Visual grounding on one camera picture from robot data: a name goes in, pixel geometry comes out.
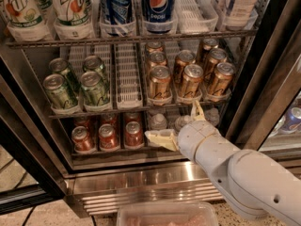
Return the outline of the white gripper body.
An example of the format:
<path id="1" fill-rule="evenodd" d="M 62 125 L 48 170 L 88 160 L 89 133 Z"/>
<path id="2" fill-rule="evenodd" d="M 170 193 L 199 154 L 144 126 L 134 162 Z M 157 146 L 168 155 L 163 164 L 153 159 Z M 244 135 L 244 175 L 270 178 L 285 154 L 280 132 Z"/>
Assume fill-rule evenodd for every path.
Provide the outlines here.
<path id="1" fill-rule="evenodd" d="M 219 136 L 220 133 L 207 121 L 193 121 L 186 124 L 177 138 L 180 153 L 194 162 L 198 147 L 212 135 Z"/>

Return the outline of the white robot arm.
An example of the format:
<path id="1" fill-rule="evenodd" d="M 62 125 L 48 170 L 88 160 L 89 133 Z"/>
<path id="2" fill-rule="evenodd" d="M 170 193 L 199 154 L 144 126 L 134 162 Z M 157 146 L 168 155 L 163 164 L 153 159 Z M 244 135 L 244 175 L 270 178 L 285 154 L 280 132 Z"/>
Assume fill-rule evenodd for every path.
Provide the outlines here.
<path id="1" fill-rule="evenodd" d="M 288 226 L 301 226 L 301 180 L 264 153 L 239 149 L 208 121 L 193 102 L 192 121 L 179 132 L 147 131 L 157 147 L 179 151 L 198 164 L 232 210 L 257 220 L 271 214 Z"/>

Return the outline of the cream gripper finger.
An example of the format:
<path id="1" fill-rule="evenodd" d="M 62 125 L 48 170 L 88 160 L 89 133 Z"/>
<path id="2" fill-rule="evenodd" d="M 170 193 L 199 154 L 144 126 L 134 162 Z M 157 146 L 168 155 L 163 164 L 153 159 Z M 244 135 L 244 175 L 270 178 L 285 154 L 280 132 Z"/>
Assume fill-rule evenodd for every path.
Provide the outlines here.
<path id="1" fill-rule="evenodd" d="M 194 101 L 192 103 L 191 117 L 194 121 L 205 121 L 204 111 L 199 101 Z"/>
<path id="2" fill-rule="evenodd" d="M 145 136 L 151 147 L 162 147 L 172 152 L 177 152 L 178 137 L 173 129 L 146 131 Z"/>

